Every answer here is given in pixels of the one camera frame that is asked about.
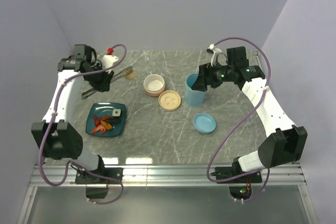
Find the metal tongs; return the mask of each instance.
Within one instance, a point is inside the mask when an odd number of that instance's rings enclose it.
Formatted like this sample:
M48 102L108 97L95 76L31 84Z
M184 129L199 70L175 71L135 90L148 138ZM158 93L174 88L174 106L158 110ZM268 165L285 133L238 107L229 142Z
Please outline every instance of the metal tongs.
M115 82L116 80L120 79L121 77L125 77L125 76L129 75L132 71L133 71L133 67L132 67L132 66L129 66L129 67L127 67L127 68L121 70L120 72L116 73L116 74L112 77L110 83ZM94 88L91 88L91 89L89 89L89 90L83 92L83 93L82 93L82 100L86 99L87 97L92 96L93 94L95 94L95 93L97 93L97 92L98 92L98 91L97 91L96 89L94 89Z

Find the dark blue square plate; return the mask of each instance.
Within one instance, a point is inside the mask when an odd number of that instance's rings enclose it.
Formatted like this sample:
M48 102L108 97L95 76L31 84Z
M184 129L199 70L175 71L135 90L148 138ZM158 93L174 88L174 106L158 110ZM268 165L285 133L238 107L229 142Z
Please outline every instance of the dark blue square plate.
M96 115L98 118L100 116L109 115L112 117L113 109L121 109L121 116L120 123L113 123L113 129L107 130L105 133L101 134L101 131L96 133L91 133L91 131L96 127L94 124L93 116ZM92 108L89 112L88 119L86 121L86 128L85 132L91 136L98 136L98 137L114 137L119 136L122 133L122 130L125 126L126 120L126 107L124 104L120 103L113 103L113 102L99 102L94 103Z

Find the marble table surface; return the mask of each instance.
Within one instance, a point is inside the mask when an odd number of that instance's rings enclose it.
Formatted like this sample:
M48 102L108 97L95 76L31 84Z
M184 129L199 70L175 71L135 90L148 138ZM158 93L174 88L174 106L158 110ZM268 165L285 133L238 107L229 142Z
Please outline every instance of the marble table surface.
M186 77L198 72L198 65L209 62L210 58L205 50L128 51L115 72L133 65L137 77L131 81L119 79L111 84L109 92L96 93L86 100L79 98L77 102L74 127L82 135L84 146L119 164L208 163L229 130L253 108L233 83L208 89L204 103L198 108L184 103ZM250 65L257 64L251 51L248 58ZM164 78L166 90L180 94L182 102L176 111L164 110L158 98L145 93L143 80L152 73ZM89 88L85 83L82 92ZM89 110L96 102L125 104L127 119L122 135L99 138L85 133ZM194 128L193 117L198 113L208 113L215 119L217 127L213 133L202 134ZM254 113L231 135L215 162L232 162L234 157L257 150L265 139L264 127Z

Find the light blue cup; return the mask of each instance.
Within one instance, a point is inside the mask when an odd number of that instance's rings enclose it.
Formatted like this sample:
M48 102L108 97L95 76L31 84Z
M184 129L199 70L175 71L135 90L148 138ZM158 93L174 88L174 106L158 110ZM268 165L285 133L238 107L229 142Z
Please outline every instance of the light blue cup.
M184 101L191 107L201 106L205 96L205 92L191 89L197 79L197 76L198 73L192 73L185 80Z

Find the beige bowl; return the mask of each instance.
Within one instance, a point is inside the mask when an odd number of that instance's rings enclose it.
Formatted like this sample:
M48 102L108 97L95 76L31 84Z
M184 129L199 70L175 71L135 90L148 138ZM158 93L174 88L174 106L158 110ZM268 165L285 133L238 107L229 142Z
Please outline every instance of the beige bowl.
M143 88L151 97L158 97L165 90L165 87L164 79L158 74L151 74L143 81Z

